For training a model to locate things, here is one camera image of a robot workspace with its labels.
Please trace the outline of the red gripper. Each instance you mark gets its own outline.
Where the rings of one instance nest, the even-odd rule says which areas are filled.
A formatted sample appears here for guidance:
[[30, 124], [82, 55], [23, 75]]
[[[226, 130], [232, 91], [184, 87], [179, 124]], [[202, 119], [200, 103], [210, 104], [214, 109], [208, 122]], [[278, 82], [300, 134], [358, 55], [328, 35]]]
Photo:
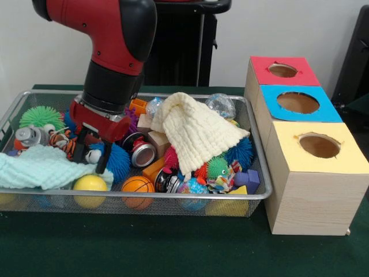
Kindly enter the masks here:
[[[85, 144], [85, 139], [89, 130], [99, 135], [105, 141], [118, 141], [129, 130], [131, 119], [124, 114], [111, 115], [102, 111], [94, 110], [88, 107], [87, 104], [81, 104], [77, 99], [74, 99], [70, 105], [71, 119], [82, 128], [76, 139], [76, 147], [74, 149], [73, 161], [76, 163], [85, 162], [86, 154], [89, 152], [88, 146]], [[106, 142], [104, 152], [102, 153], [97, 166], [96, 173], [103, 174], [108, 160], [111, 155], [112, 143]]]

